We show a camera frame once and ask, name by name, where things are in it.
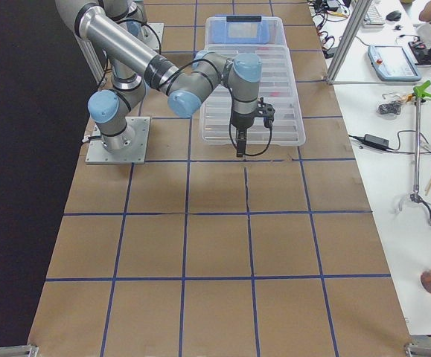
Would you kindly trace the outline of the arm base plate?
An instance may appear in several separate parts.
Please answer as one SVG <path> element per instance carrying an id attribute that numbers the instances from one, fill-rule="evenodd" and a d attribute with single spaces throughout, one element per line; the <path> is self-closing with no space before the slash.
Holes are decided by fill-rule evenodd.
<path id="1" fill-rule="evenodd" d="M 141 40 L 152 50 L 162 52 L 163 23 L 147 23 L 145 25 L 136 21 L 125 22 L 124 26 L 136 38 Z"/>
<path id="2" fill-rule="evenodd" d="M 95 124 L 89 141 L 87 164 L 143 164 L 150 133 L 150 117 L 126 116 L 126 129 L 119 135 L 102 135 Z"/>

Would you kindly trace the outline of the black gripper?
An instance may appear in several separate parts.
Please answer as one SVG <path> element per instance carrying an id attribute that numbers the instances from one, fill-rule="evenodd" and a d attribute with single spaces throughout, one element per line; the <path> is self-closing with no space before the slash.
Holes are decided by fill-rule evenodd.
<path id="1" fill-rule="evenodd" d="M 232 110 L 230 124 L 233 125 L 236 130 L 236 156 L 243 157 L 246 154 L 246 142 L 247 142 L 247 129 L 252 127 L 255 118 L 262 118 L 264 127 L 272 129 L 274 122 L 275 109 L 272 104 L 265 103 L 261 97 L 257 99 L 256 108 L 248 113 L 241 114 L 235 110 Z"/>

